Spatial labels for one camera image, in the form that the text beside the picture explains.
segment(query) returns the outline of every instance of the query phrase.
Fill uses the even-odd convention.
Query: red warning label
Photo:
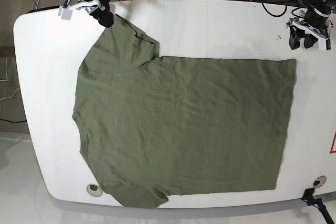
[[[335,132],[334,140],[332,141],[332,145],[331,145],[330,154],[331,154],[331,153],[335,153],[335,152],[336,152],[336,144],[335,144],[335,139],[336,139],[336,132]]]

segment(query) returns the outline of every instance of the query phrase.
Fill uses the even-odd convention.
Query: green t-shirt
[[[159,58],[158,46],[115,15],[80,66],[73,119],[102,190],[155,208],[275,189],[296,60]]]

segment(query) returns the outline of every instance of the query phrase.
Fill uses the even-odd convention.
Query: shirt sleeve
[[[156,189],[130,183],[103,186],[102,190],[111,194],[124,207],[156,208],[168,202],[168,198]]]
[[[81,68],[88,72],[127,72],[150,61],[159,43],[125,19],[114,15],[114,24],[106,28],[88,52]]]

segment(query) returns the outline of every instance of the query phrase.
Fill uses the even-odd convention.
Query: white floor
[[[335,195],[325,196],[336,220]],[[29,135],[0,133],[0,223],[325,223],[300,200],[216,209],[127,209],[60,201],[49,195]]]

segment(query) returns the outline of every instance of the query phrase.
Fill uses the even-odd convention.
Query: olive green shirt
[[[275,189],[296,60],[159,58],[158,46],[115,15],[80,66],[73,119],[102,190],[155,208]]]

